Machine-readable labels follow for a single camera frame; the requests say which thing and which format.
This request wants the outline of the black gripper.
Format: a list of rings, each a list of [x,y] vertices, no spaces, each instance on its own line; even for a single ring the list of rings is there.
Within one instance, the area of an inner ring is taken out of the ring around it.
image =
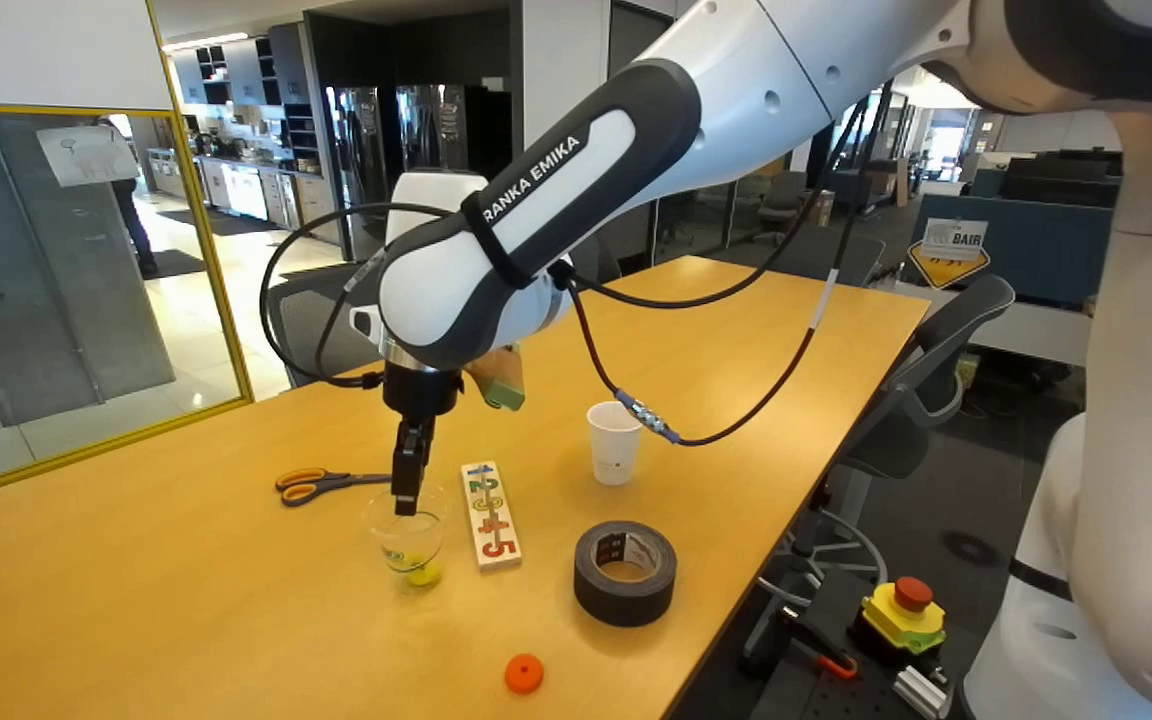
[[[433,428],[456,408],[464,378],[456,371],[382,366],[382,403],[400,416],[391,443],[391,510],[419,510]]]

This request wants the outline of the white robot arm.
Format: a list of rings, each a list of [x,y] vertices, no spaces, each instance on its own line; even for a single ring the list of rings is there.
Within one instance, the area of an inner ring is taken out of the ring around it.
[[[753,170],[915,64],[1001,112],[1114,124],[1080,507],[1152,510],[1152,0],[694,0],[487,188],[382,249],[382,335],[436,371],[537,335],[549,267],[598,224]]]

